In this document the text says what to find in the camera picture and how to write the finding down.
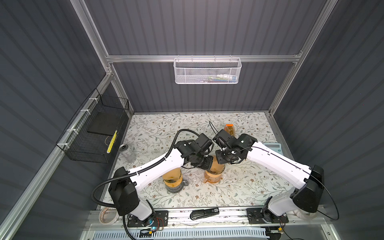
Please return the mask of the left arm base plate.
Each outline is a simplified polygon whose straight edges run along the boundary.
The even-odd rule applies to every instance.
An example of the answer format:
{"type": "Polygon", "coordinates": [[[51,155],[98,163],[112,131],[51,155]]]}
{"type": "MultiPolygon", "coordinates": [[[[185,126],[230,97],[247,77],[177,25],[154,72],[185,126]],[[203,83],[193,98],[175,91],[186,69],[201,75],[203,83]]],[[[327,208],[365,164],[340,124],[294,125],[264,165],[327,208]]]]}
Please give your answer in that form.
{"type": "Polygon", "coordinates": [[[155,210],[155,213],[149,216],[145,221],[139,218],[128,215],[127,227],[128,228],[142,228],[142,227],[166,227],[168,225],[169,211],[155,210]]]}

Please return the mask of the orange glass pitcher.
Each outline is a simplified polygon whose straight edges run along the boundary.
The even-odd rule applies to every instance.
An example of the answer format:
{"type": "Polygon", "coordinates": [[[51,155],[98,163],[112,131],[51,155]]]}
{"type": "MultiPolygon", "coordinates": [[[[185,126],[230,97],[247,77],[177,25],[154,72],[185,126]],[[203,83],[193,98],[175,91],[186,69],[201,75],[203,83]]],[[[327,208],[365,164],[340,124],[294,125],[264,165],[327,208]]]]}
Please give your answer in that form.
{"type": "Polygon", "coordinates": [[[204,183],[211,183],[216,184],[222,179],[222,173],[216,174],[216,173],[210,173],[208,171],[204,172],[204,183]]]}

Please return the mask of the grey glass pitcher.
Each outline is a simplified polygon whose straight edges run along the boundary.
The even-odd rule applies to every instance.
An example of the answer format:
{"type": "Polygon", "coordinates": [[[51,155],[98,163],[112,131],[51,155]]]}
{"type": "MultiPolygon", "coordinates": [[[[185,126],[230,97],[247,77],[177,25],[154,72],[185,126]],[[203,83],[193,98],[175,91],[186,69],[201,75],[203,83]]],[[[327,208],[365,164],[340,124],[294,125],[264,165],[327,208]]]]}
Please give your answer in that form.
{"type": "Polygon", "coordinates": [[[189,185],[189,182],[187,180],[182,180],[181,182],[174,182],[174,183],[168,183],[164,181],[166,185],[166,189],[170,193],[178,193],[181,190],[184,189],[184,187],[189,185]]]}

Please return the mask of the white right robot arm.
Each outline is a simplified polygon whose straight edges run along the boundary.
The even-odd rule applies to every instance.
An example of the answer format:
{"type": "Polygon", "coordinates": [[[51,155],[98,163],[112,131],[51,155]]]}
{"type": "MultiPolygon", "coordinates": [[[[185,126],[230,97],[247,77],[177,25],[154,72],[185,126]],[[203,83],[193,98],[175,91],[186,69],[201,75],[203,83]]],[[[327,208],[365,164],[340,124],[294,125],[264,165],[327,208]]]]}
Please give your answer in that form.
{"type": "Polygon", "coordinates": [[[221,130],[213,141],[220,148],[216,151],[219,164],[238,164],[247,159],[273,171],[293,186],[289,191],[267,199],[261,210],[266,222],[271,223],[297,209],[311,214],[317,212],[325,189],[321,167],[297,163],[247,134],[236,138],[221,130]]]}

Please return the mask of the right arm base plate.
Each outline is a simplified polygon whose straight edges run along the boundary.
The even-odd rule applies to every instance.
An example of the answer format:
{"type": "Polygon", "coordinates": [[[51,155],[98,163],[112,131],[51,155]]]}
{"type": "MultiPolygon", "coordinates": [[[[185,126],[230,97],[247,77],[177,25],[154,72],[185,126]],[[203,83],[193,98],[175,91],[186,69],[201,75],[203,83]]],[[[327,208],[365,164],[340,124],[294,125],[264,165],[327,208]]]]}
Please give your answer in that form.
{"type": "Polygon", "coordinates": [[[247,208],[247,217],[250,224],[287,224],[289,222],[287,214],[276,216],[269,210],[263,208],[247,208]]]}

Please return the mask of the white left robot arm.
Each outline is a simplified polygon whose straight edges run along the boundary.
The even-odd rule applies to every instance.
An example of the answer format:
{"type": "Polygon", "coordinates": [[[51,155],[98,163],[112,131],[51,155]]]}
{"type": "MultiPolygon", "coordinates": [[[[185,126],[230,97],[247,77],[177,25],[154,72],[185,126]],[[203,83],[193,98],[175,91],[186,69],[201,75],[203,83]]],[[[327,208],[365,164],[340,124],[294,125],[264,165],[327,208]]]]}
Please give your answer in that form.
{"type": "Polygon", "coordinates": [[[188,163],[204,170],[210,169],[213,157],[208,152],[212,144],[211,140],[179,141],[168,157],[162,155],[129,171],[123,167],[116,170],[114,177],[121,179],[111,182],[109,193],[119,216],[133,215],[140,221],[151,221],[154,210],[148,201],[138,196],[138,192],[166,173],[188,163]]]}

